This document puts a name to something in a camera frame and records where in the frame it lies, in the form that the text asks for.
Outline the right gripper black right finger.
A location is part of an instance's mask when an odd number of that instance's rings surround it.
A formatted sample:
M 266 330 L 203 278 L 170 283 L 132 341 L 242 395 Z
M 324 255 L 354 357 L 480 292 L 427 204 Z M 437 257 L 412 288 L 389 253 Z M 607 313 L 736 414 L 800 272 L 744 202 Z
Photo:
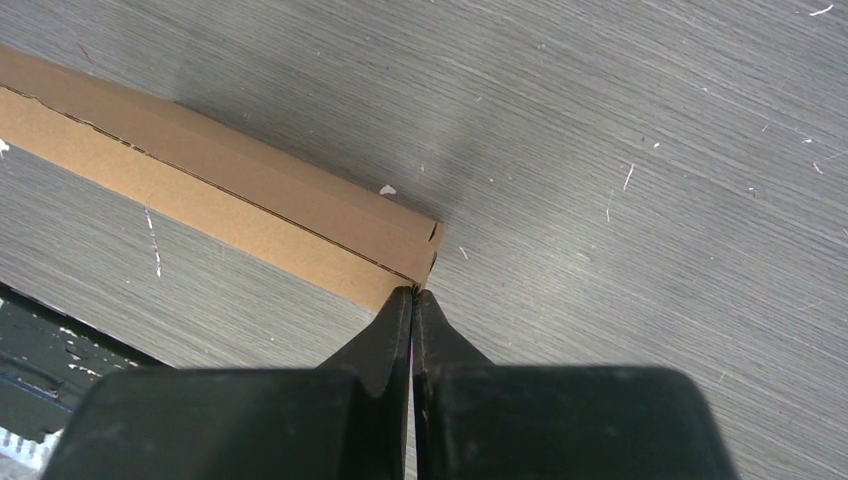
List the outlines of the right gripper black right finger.
M 420 292 L 412 385 L 422 479 L 734 479 L 710 406 L 645 365 L 498 365 Z

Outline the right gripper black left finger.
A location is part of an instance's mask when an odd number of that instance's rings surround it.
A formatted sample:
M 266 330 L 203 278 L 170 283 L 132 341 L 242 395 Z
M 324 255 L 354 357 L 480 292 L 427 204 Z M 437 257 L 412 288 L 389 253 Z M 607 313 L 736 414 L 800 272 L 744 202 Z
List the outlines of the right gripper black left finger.
M 48 479 L 400 479 L 412 291 L 308 369 L 139 368 L 83 398 Z

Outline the brown cardboard box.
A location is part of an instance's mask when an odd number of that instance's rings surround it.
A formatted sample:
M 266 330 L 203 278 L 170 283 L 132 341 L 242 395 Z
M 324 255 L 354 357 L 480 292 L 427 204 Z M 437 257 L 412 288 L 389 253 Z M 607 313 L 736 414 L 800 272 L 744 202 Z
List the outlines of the brown cardboard box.
M 444 225 L 177 103 L 9 46 L 7 146 L 378 310 L 422 287 Z

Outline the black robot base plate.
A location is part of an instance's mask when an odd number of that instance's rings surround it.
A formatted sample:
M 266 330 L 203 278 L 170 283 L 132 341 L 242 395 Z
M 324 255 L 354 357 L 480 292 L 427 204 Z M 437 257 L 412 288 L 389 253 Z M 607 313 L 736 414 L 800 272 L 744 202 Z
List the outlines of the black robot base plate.
M 103 376 L 162 364 L 1 285 L 1 427 L 26 440 L 62 429 Z

